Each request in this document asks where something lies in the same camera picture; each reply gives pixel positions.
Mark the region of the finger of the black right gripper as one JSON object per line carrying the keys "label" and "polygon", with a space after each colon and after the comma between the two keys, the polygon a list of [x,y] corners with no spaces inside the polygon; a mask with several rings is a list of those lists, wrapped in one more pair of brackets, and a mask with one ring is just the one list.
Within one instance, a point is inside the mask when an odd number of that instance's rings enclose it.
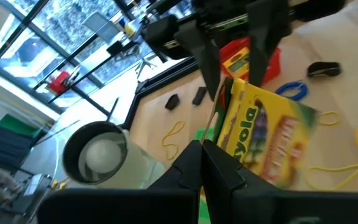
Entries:
{"label": "finger of the black right gripper", "polygon": [[213,100],[221,76],[219,48],[207,33],[197,26],[196,21],[179,25],[174,37],[197,61],[206,89]]}
{"label": "finger of the black right gripper", "polygon": [[250,37],[249,83],[261,86],[278,43],[290,34],[290,8],[287,0],[256,0],[246,9]]}

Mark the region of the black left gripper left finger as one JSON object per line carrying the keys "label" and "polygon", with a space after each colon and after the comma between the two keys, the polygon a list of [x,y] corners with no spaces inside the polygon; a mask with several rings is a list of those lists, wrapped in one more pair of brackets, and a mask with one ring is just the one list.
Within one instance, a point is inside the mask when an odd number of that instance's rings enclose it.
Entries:
{"label": "black left gripper left finger", "polygon": [[193,140],[172,166],[144,190],[66,189],[48,196],[37,221],[77,223],[197,223],[202,145]]}

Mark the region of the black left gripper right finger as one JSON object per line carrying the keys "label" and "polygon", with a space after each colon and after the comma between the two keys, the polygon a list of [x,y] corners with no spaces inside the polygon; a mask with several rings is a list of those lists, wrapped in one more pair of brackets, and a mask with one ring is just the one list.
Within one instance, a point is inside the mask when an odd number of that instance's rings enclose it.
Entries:
{"label": "black left gripper right finger", "polygon": [[358,192],[281,190],[206,140],[202,183],[211,223],[354,223]]}

